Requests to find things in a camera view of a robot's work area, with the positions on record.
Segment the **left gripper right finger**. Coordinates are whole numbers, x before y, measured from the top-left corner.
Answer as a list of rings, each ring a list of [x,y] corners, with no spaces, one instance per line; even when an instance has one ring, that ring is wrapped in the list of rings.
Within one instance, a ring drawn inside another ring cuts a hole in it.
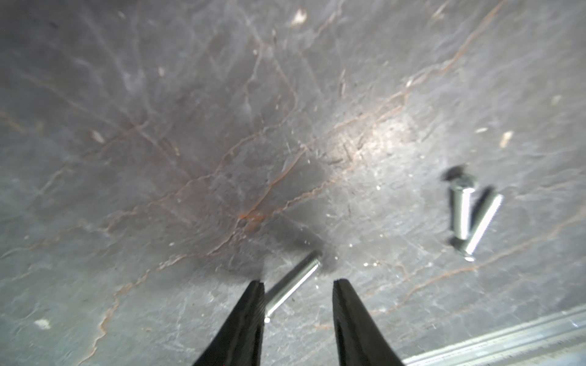
[[[339,364],[403,366],[347,279],[334,282],[333,311]]]

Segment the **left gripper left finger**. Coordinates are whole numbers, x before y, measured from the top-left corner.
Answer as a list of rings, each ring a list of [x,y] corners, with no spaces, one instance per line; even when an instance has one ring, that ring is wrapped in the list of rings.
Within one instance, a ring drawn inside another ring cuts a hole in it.
[[[218,334],[194,366],[259,365],[265,309],[264,283],[250,282]]]

